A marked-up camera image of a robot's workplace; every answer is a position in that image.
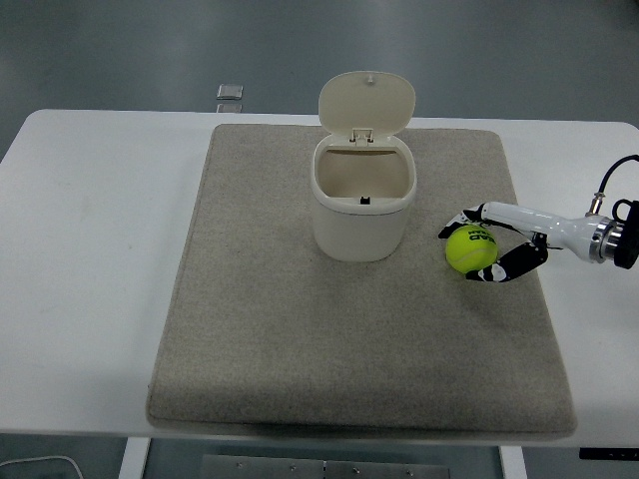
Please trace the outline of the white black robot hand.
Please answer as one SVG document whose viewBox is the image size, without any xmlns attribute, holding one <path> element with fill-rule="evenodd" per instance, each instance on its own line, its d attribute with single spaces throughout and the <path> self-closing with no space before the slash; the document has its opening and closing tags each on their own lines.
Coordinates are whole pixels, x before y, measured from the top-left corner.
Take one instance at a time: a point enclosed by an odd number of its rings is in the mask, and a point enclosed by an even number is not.
<svg viewBox="0 0 639 479">
<path fill-rule="evenodd" d="M 489 202 L 462 211 L 438 236 L 447 240 L 467 225 L 499 227 L 526 238 L 525 243 L 493 264 L 465 274 L 470 280 L 508 282 L 543 265 L 551 249 L 568 249 L 582 260 L 603 262 L 603 238 L 609 222 L 599 216 L 569 220 L 517 205 Z"/>
</svg>

